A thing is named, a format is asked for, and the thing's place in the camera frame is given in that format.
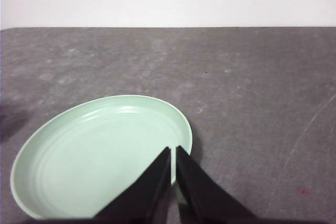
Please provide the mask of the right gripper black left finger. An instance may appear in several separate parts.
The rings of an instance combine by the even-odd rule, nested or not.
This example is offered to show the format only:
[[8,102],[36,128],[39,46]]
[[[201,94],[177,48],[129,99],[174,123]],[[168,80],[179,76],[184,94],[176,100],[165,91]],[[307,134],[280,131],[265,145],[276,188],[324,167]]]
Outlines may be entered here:
[[141,176],[94,217],[29,219],[24,223],[151,223],[157,206],[171,186],[171,150],[157,156]]

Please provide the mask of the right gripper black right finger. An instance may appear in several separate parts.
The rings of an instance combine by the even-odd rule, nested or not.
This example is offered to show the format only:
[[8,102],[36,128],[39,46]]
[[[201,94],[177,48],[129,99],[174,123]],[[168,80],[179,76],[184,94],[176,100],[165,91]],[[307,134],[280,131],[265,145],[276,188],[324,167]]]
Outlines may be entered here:
[[176,148],[176,182],[196,223],[322,223],[257,217],[217,185],[181,146]]

